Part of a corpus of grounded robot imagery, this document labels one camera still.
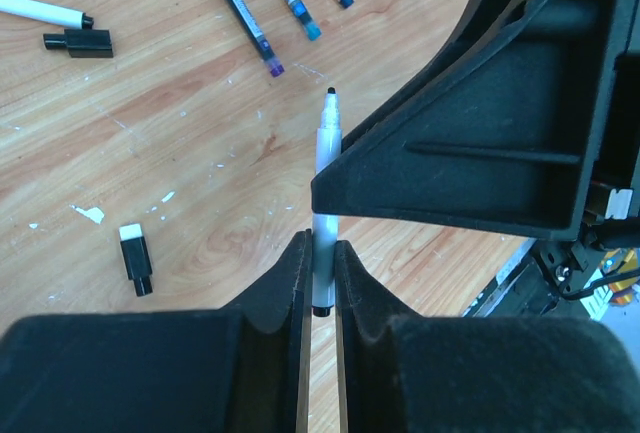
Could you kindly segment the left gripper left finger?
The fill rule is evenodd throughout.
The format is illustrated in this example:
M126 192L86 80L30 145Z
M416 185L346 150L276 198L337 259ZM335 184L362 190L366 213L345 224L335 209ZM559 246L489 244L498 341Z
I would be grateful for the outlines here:
M37 315L1 339L5 432L304 432L312 238L219 309Z

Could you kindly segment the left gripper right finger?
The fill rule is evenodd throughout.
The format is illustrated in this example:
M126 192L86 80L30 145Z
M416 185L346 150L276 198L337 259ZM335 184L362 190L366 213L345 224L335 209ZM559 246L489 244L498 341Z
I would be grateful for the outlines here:
M635 432L639 377L603 325L425 317L335 249L344 432Z

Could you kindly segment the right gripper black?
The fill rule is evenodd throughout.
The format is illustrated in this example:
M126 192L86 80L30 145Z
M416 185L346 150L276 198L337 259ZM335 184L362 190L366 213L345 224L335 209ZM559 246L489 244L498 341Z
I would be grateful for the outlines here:
M639 0L468 0L311 198L317 213L637 247Z

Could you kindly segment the purple gel pen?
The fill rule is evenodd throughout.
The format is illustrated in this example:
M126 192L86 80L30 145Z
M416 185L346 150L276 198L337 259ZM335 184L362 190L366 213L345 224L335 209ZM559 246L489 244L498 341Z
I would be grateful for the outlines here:
M284 72L284 67L277 55L274 53L271 44L267 40L264 32L258 25L256 19L250 12L244 0L225 0L229 5L245 33L249 37L252 45L265 63L272 77L278 77Z

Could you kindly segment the white thin pen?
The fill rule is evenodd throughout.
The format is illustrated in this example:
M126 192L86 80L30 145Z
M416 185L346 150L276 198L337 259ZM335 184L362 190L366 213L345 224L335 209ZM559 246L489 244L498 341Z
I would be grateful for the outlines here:
M341 116L338 95L329 87L325 96L320 127L316 136L315 170L320 173L340 154L342 143ZM339 232L339 217L313 214L313 285L312 314L328 317L335 305L334 250Z

